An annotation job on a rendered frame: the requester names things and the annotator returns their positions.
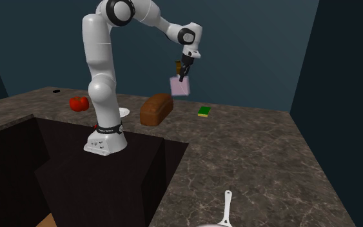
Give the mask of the brown bread loaf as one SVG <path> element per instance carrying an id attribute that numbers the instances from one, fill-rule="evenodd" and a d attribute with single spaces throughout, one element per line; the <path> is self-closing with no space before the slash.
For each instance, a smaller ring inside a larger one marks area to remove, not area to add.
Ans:
<path id="1" fill-rule="evenodd" d="M 142 105 L 140 123 L 145 126 L 158 126 L 172 110 L 173 98 L 170 94 L 155 94 Z"/>

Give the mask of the dark robot stand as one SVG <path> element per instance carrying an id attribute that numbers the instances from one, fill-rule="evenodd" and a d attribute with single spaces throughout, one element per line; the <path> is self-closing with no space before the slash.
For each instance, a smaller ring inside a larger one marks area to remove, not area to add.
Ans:
<path id="1" fill-rule="evenodd" d="M 149 227 L 188 147 L 126 132 L 127 147 L 84 151 L 92 127 L 36 120 L 49 160 L 36 177 L 57 227 Z"/>

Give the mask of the pale pink cube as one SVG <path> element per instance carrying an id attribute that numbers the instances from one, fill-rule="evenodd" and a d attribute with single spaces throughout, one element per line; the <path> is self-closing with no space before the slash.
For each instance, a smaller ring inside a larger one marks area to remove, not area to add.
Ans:
<path id="1" fill-rule="evenodd" d="M 189 96 L 190 94 L 190 82 L 189 77 L 184 76 L 180 81 L 180 75 L 176 75 L 170 78 L 170 90 L 172 96 Z"/>

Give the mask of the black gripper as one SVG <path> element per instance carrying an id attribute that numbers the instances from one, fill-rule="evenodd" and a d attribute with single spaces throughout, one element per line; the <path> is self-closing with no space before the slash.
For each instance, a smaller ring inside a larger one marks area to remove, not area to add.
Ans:
<path id="1" fill-rule="evenodd" d="M 181 62 L 182 62 L 182 67 L 179 72 L 179 81 L 183 82 L 184 77 L 188 75 L 190 66 L 194 62 L 194 58 L 189 55 L 182 54 Z"/>

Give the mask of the red bell pepper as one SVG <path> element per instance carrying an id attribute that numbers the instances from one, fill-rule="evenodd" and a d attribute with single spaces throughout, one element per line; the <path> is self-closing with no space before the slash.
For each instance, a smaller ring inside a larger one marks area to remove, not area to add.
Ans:
<path id="1" fill-rule="evenodd" d="M 69 101 L 70 108 L 75 112 L 82 112 L 89 109 L 89 101 L 86 97 L 73 97 Z"/>

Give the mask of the white handled pan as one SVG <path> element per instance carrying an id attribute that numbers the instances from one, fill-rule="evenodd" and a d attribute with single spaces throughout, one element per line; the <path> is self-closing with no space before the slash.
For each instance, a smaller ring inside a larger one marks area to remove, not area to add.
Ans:
<path id="1" fill-rule="evenodd" d="M 226 190 L 224 192 L 224 212 L 223 218 L 220 222 L 216 224 L 201 224 L 197 227 L 233 227 L 230 223 L 230 205 L 231 205 L 231 198 L 232 192 L 230 190 Z"/>

